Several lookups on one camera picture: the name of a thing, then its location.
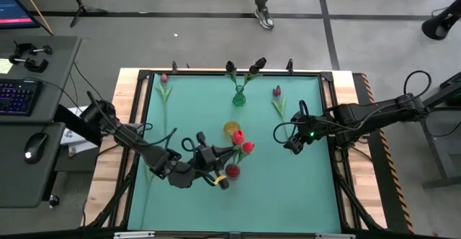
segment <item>orange and black striped tape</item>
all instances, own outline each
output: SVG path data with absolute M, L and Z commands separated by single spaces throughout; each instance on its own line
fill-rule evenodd
M 362 74 L 362 77 L 363 77 L 365 86 L 367 88 L 368 97 L 370 98 L 371 103 L 375 103 L 375 99 L 373 98 L 372 89 L 370 87 L 370 83 L 368 82 L 368 77 L 365 74 Z M 400 205 L 402 207 L 403 214 L 405 215 L 408 230 L 411 233 L 415 233 L 414 229 L 413 229 L 413 224 L 411 223 L 410 213 L 408 213 L 408 208 L 406 206 L 406 200 L 403 197 L 402 187 L 401 187 L 400 182 L 399 182 L 398 177 L 397 177 L 397 171 L 396 171 L 395 166 L 394 166 L 394 161 L 392 159 L 392 155 L 390 154 L 388 141 L 386 140 L 386 136 L 385 136 L 384 132 L 381 129 L 380 129 L 380 136 L 381 136 L 382 146 L 384 147 L 384 151 L 386 152 L 386 157 L 388 159 L 390 172 L 391 172 L 391 174 L 393 176 L 395 188 L 397 189 L 398 198 L 400 200 Z

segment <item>wooden board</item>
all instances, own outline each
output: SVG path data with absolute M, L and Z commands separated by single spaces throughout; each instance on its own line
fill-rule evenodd
M 114 98 L 112 103 L 117 110 L 117 117 L 123 123 L 128 123 L 131 113 L 131 106 L 133 105 L 133 98 L 135 96 L 136 82 L 138 78 L 139 70 L 147 68 L 121 68 L 117 85 L 115 87 Z M 182 71 L 209 71 L 215 69 L 181 69 Z M 354 87 L 354 79 L 350 71 L 333 71 L 334 85 L 336 90 L 336 97 L 338 103 L 357 103 L 357 93 Z M 140 121 L 140 115 L 143 110 L 144 97 L 146 94 L 147 80 L 143 82 L 143 88 L 141 89 L 141 96 L 138 105 L 138 113 L 136 123 Z M 329 94 L 326 94 L 327 101 L 331 104 Z M 113 146 L 115 142 L 112 138 L 108 137 L 104 139 L 101 150 Z M 356 144 L 356 147 L 366 154 L 370 155 L 368 145 Z M 117 175 L 120 167 L 120 161 L 122 157 L 122 148 L 118 147 L 107 151 L 105 154 L 98 158 L 96 169 L 91 183 L 91 188 L 88 195 L 88 201 L 86 203 L 86 218 L 88 222 L 91 222 L 96 216 L 102 211 L 106 203 L 110 200 L 115 191 L 115 184 L 117 181 Z M 133 152 L 130 153 L 130 158 L 127 165 L 127 170 L 131 166 L 133 161 Z M 354 188 L 357 198 L 364 205 L 365 209 L 372 215 L 375 221 L 383 226 L 386 226 L 384 212 L 382 209 L 380 193 L 378 190 L 375 171 L 372 162 L 361 155 L 361 153 L 350 150 L 349 151 L 349 162 L 351 166 L 352 180 L 354 182 Z M 346 218 L 351 227 L 353 227 L 352 212 L 349 200 L 343 194 L 344 206 L 346 207 Z M 125 209 L 126 192 L 124 197 L 120 200 L 119 211 L 117 213 L 118 225 L 121 222 L 123 211 Z

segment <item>computer mouse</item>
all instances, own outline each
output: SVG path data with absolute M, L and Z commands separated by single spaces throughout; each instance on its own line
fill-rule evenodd
M 43 156 L 43 149 L 48 135 L 42 132 L 35 133 L 26 143 L 24 148 L 24 161 L 26 163 L 38 163 Z

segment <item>sneaker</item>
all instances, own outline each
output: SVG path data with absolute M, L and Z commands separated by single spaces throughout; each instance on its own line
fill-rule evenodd
M 271 30 L 274 28 L 274 21 L 271 18 L 269 10 L 266 9 L 256 9 L 254 15 L 259 19 L 259 24 L 266 30 Z

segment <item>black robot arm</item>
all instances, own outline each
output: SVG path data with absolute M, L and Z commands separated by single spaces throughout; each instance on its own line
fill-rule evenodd
M 217 148 L 208 146 L 205 142 L 203 132 L 197 133 L 197 141 L 200 144 L 195 147 L 192 139 L 185 138 L 182 141 L 189 141 L 192 144 L 193 157 L 188 162 L 180 161 L 181 154 L 168 148 L 171 136 L 176 128 L 165 138 L 149 143 L 144 140 L 137 130 L 129 125 L 122 124 L 115 114 L 114 106 L 104 100 L 96 100 L 92 94 L 87 92 L 91 104 L 81 113 L 83 121 L 89 125 L 97 126 L 100 130 L 106 131 L 114 136 L 117 144 L 130 148 L 143 157 L 149 169 L 160 179 L 168 178 L 172 186 L 178 188 L 189 188 L 195 179 L 203 178 L 209 185 L 220 185 L 221 189 L 229 187 L 228 181 L 220 174 L 225 163 L 236 153 L 233 147 Z M 216 178 L 209 172 L 214 171 Z
M 291 122 L 281 124 L 297 127 L 297 133 L 284 143 L 284 148 L 298 154 L 303 150 L 304 143 L 310 145 L 330 135 L 335 136 L 336 146 L 348 148 L 367 133 L 399 121 L 419 121 L 427 114 L 422 101 L 413 94 L 367 105 L 341 104 L 327 109 L 323 116 L 309 115 L 307 105 L 300 101 L 300 111 Z

